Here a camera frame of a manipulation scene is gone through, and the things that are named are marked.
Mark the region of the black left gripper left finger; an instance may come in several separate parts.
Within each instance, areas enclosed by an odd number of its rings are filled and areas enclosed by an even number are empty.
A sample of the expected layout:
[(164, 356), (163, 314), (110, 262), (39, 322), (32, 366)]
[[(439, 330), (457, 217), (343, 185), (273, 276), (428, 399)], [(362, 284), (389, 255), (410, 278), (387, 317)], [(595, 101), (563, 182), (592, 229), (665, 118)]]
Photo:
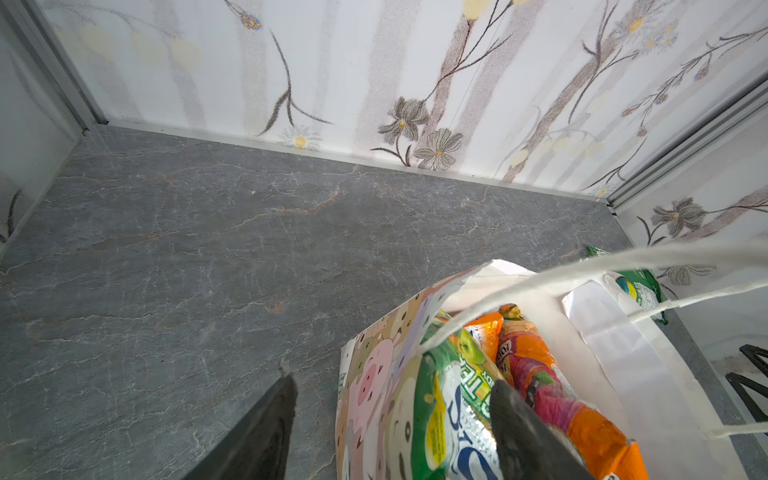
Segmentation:
[(293, 376), (280, 377), (185, 478), (283, 479), (297, 395)]

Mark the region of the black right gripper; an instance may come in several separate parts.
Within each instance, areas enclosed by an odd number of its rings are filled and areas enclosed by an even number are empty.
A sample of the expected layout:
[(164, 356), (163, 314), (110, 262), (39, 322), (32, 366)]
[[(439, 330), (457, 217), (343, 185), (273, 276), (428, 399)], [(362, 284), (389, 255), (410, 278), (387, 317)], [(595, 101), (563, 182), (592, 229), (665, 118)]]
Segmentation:
[[(767, 376), (766, 349), (755, 345), (745, 344), (740, 347), (740, 352), (758, 369), (760, 373), (762, 373), (764, 376)], [(767, 386), (736, 372), (727, 373), (725, 378), (737, 396), (743, 402), (752, 418), (756, 422), (766, 422), (767, 413), (758, 405), (757, 401), (751, 396), (751, 394), (755, 393), (759, 396), (767, 398)]]

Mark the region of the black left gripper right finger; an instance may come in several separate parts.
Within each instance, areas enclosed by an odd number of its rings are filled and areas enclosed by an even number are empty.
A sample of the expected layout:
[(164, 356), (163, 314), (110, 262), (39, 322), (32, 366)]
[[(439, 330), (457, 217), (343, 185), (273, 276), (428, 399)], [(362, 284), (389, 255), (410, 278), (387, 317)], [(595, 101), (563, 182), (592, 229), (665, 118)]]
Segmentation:
[(505, 479), (590, 479), (577, 451), (556, 435), (519, 393), (500, 380), (490, 395), (492, 434)]

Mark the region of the green snack packet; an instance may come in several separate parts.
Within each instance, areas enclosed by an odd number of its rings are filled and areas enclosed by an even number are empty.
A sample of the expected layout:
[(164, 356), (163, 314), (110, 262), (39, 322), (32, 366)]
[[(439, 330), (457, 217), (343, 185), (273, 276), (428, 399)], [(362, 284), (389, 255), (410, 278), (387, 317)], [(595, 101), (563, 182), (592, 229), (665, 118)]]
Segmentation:
[(388, 411), (384, 477), (500, 479), (490, 400), (501, 378), (468, 329), (414, 356)]
[[(586, 245), (585, 249), (589, 258), (609, 254), (608, 251), (592, 245)], [(643, 310), (655, 308), (664, 300), (660, 284), (649, 270), (609, 271), (607, 275)], [(668, 325), (664, 312), (653, 314), (651, 318), (660, 325)]]

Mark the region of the orange green Fox's candy bag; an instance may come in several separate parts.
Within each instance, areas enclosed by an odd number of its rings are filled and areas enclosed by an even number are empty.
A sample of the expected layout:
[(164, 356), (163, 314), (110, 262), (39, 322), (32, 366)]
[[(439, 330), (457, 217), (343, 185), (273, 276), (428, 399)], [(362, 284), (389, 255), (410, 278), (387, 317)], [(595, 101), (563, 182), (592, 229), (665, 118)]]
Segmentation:
[(536, 325), (515, 304), (499, 308), (503, 322), (495, 363), (505, 380), (597, 479), (647, 479), (639, 446), (573, 392)]

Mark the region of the orange snack packet back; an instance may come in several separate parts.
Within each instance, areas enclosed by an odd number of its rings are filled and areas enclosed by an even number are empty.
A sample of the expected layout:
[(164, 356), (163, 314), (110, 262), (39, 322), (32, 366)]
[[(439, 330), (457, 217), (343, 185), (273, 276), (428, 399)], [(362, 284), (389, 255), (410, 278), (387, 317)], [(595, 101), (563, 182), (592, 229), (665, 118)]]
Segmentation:
[(491, 312), (465, 325), (459, 338), (459, 349), (464, 359), (474, 365), (495, 362), (503, 323), (501, 313)]

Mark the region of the white cartoon paper bag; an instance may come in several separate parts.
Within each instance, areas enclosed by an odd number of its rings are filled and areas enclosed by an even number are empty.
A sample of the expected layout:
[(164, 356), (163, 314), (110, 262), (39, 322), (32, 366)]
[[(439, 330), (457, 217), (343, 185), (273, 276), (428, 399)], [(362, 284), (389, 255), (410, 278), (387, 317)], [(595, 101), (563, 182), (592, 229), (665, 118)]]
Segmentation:
[(666, 244), (593, 257), (541, 273), (493, 260), (424, 288), (342, 349), (335, 446), (341, 479), (386, 479), (384, 435), (407, 363), (471, 321), (517, 305), (573, 392), (639, 446), (647, 479), (742, 479), (733, 437), (677, 349), (607, 273), (633, 268), (767, 263), (767, 245)]

